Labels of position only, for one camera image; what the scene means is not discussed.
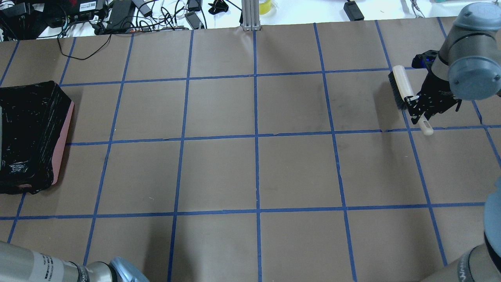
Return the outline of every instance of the metal frame post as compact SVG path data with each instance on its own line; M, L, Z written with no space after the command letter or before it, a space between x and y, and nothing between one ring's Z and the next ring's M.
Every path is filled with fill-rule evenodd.
M261 30L259 0L242 0L242 18L244 31Z

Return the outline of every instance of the brush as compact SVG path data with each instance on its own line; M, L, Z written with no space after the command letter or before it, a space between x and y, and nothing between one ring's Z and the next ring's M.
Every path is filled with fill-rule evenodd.
M400 110L406 110L408 108L408 99L417 99L416 94L412 90L409 78L405 73L405 68L403 66L394 66L392 72L388 75L390 80L391 89L393 90L393 96L395 98L395 103ZM433 128L424 116L421 115L417 125L421 128L424 135L432 135Z

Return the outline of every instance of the brush bristles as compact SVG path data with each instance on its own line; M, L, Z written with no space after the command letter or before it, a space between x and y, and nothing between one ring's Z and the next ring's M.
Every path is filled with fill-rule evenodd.
M399 110L406 110L407 104L404 100L402 100L402 96L400 96L400 91L398 90L397 81L395 79L395 75L393 75L393 72L390 72L388 78L390 79L391 90L393 90L393 98L395 98L397 108Z

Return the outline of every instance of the grid square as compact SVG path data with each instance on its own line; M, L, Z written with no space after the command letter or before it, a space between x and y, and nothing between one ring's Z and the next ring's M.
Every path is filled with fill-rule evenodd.
M174 211L178 160L179 142L113 144L99 213Z
M108 37L109 35L77 38L71 55L85 58L99 49ZM63 84L121 81L130 40L130 36L112 35L110 43L89 59L71 59Z
M484 243L483 207L434 208L433 211L449 263Z
M421 281L443 267L428 209L348 211L348 217L359 282Z
M91 223L90 218L19 220L11 243L82 264Z
M179 211L256 208L254 138L184 143Z
M336 135L348 206L426 204L407 132Z
M252 32L242 32L240 27L194 31L190 77L252 73Z
M330 131L321 74L258 78L259 133Z
M489 134L494 142L497 153L501 153L501 128L489 128Z
M150 281L167 281L171 216L98 218L88 262L121 256Z
M261 214L263 281L351 281L344 215Z
M313 25L266 26L256 37L258 73L322 70Z
M322 23L317 28L326 70L388 68L374 21Z
M181 137L185 93L185 81L125 84L113 140Z
M438 50L444 41L436 18L399 19L378 23L392 66L410 67L416 54L430 49Z
M63 52L68 54L73 38L59 40ZM2 86L29 85L49 80L59 83L66 61L55 39L21 40Z
M7 242L13 223L13 220L0 220L0 241Z
M254 79L190 81L186 115L189 137L254 134Z
M120 84L71 86L62 90L75 103L68 141L108 141Z
M412 133L432 203L484 202L499 165L483 129Z
M4 75L7 65L9 64L9 61L11 60L12 52L14 52L16 44L17 42L14 41L2 42L2 44L0 44L0 80Z
M414 92L417 93L421 90L421 86L427 74L428 71L426 69L407 70L407 76L409 77L409 81ZM459 108L459 112L456 112L455 109L456 107L454 106L445 113L438 113L434 115L430 119L431 126L447 128L451 126L480 125L480 120L478 119L478 115L476 114L472 102L463 101L461 107ZM409 111L406 111L406 114L410 127L419 128L418 125L412 124Z
M65 148L58 182L25 196L21 215L93 214L106 145Z
M0 216L16 216L22 194L0 195Z
M126 80L186 77L190 37L183 31L134 35ZM172 52L175 56L166 56Z
M341 206L331 135L259 139L261 208Z
M405 128L388 71L326 74L336 130Z
M480 115L482 116L483 124L501 124L501 116L499 116L501 98L499 98L497 95L494 95L484 100L476 100L475 103L478 107Z
M172 281L257 281L256 214L177 218Z

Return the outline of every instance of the black clip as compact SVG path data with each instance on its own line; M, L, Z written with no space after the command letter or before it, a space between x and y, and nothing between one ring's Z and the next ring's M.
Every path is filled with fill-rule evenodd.
M228 4L224 0L215 0L214 3L209 3L212 8L209 9L211 15L219 14L221 12L228 12Z

